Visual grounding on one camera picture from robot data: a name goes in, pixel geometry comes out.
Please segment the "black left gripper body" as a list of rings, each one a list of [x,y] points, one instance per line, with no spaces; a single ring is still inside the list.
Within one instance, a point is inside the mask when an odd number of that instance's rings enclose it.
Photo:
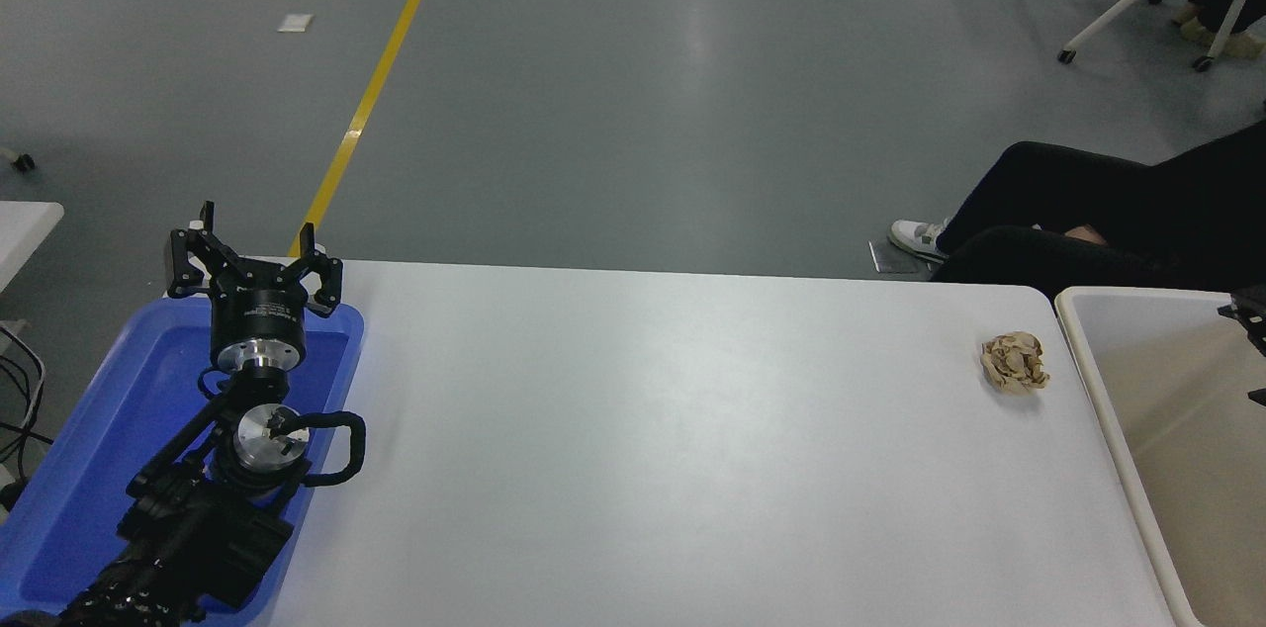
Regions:
[[[306,301],[303,286],[211,289],[210,356],[271,339],[304,357]]]

